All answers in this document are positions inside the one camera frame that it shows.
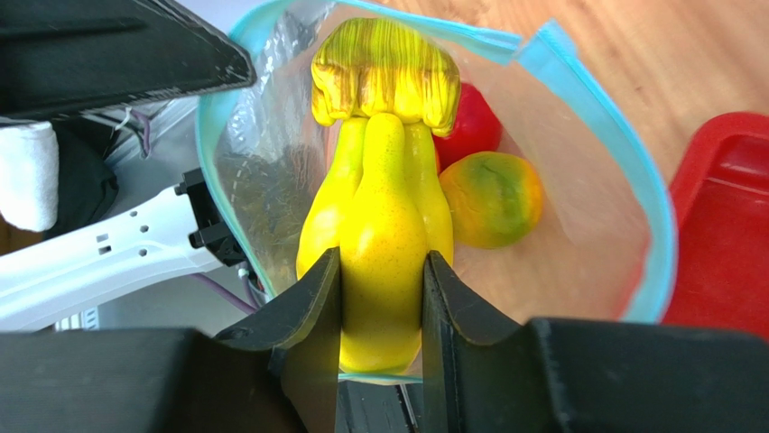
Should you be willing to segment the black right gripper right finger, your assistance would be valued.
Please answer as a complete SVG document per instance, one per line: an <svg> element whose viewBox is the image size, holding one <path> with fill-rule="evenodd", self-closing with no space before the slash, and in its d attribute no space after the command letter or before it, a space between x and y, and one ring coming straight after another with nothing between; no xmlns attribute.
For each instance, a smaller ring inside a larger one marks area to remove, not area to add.
<svg viewBox="0 0 769 433"><path fill-rule="evenodd" d="M439 253L424 266L426 432L765 432L757 336L566 318L518 324Z"/></svg>

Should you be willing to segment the clear zip top bag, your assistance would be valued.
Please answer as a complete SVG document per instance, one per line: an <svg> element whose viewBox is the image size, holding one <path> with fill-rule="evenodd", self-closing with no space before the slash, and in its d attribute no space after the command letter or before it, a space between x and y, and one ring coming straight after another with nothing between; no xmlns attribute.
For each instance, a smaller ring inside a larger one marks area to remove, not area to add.
<svg viewBox="0 0 769 433"><path fill-rule="evenodd" d="M556 22L268 1L229 36L256 79L200 100L201 168L271 303L340 249L340 380L421 379L432 250L516 320L662 319L671 200Z"/></svg>

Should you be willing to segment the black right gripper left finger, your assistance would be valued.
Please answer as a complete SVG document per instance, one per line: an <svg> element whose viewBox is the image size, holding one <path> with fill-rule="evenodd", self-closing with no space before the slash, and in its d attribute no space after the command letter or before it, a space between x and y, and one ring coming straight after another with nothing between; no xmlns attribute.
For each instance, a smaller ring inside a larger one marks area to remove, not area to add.
<svg viewBox="0 0 769 433"><path fill-rule="evenodd" d="M1 337L4 432L331 432L340 260L207 336L137 328Z"/></svg>

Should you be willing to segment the yellow fake banana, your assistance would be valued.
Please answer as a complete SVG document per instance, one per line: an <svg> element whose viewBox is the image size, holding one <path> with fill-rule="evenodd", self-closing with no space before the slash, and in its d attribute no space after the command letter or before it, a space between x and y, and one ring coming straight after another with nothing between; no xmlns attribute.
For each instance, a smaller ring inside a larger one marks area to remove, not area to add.
<svg viewBox="0 0 769 433"><path fill-rule="evenodd" d="M338 248L340 369L401 375L421 350L427 255L453 257L433 139L453 129L459 69L414 29L352 18L320 45L310 73L313 117L339 133L301 230L296 273Z"/></svg>

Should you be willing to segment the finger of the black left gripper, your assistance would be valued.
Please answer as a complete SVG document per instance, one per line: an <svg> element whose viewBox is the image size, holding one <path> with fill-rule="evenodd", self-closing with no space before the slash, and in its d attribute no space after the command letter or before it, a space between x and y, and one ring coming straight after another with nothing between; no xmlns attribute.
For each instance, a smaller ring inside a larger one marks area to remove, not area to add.
<svg viewBox="0 0 769 433"><path fill-rule="evenodd" d="M49 121L255 82L244 48L175 1L3 1L1 118Z"/></svg>

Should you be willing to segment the yellow green fake mango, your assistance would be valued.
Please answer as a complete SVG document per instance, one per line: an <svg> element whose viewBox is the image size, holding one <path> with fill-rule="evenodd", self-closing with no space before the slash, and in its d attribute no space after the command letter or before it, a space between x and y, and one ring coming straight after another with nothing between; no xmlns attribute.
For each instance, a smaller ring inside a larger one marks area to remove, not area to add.
<svg viewBox="0 0 769 433"><path fill-rule="evenodd" d="M507 247L528 235L543 212L543 186L534 166L503 152L477 152L439 176L456 241L481 249Z"/></svg>

